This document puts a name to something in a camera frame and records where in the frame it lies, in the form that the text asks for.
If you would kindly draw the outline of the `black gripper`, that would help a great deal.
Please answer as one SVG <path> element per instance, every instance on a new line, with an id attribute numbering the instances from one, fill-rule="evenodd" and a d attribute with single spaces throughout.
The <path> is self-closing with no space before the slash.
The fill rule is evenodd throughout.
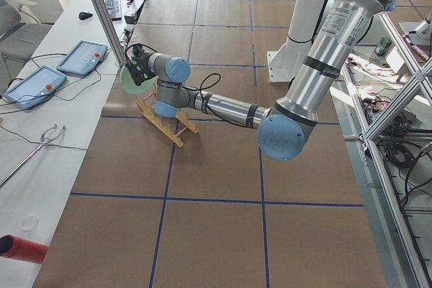
<path id="1" fill-rule="evenodd" d="M 128 71 L 136 86 L 153 78 L 151 68 L 149 68 L 149 59 L 151 53 L 141 53 L 139 56 L 132 56 L 127 60 Z"/>

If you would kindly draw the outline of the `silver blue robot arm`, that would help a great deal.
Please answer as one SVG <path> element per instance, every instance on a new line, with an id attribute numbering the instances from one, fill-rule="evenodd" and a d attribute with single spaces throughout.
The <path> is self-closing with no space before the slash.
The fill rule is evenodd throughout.
<path id="1" fill-rule="evenodd" d="M 126 49 L 122 88 L 130 94 L 156 86 L 155 114 L 174 118 L 190 108 L 257 131 L 261 150 L 288 161 L 298 156 L 318 122 L 317 111 L 372 18 L 391 11 L 394 0 L 334 0 L 333 6 L 285 96 L 270 108 L 185 85 L 189 63 L 136 43 Z"/>

